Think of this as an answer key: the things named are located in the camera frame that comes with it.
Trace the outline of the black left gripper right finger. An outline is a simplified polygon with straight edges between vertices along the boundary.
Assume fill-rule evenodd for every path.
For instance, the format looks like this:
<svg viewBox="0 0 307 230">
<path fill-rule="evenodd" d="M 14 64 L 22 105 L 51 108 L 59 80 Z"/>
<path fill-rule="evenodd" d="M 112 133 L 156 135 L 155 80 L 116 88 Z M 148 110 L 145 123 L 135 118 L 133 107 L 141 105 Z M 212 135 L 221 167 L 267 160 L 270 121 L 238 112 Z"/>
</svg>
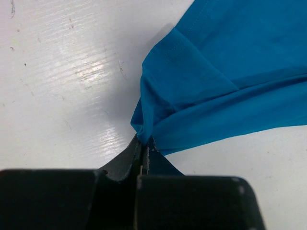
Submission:
<svg viewBox="0 0 307 230">
<path fill-rule="evenodd" d="M 142 175 L 184 176 L 157 148 L 153 137 L 143 148 Z"/>
</svg>

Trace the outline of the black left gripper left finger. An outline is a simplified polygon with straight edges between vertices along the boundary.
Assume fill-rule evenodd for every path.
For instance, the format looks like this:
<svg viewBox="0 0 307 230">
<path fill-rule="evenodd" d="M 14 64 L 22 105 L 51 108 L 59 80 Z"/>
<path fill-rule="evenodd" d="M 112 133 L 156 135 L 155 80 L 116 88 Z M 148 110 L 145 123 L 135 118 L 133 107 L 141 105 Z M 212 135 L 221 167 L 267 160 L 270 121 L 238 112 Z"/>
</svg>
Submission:
<svg viewBox="0 0 307 230">
<path fill-rule="evenodd" d="M 135 135 L 129 145 L 110 162 L 100 168 L 108 179 L 122 182 L 131 175 L 138 175 L 142 164 L 143 146 Z"/>
</svg>

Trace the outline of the blue t shirt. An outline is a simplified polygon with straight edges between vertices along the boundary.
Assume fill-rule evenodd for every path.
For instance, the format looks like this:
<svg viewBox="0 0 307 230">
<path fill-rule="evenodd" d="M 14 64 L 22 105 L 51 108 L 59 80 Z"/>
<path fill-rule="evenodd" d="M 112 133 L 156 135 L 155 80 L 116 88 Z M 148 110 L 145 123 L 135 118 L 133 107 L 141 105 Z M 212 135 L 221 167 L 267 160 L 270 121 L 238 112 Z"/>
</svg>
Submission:
<svg viewBox="0 0 307 230">
<path fill-rule="evenodd" d="M 131 125 L 165 155 L 307 123 L 307 3 L 196 0 L 142 64 Z"/>
</svg>

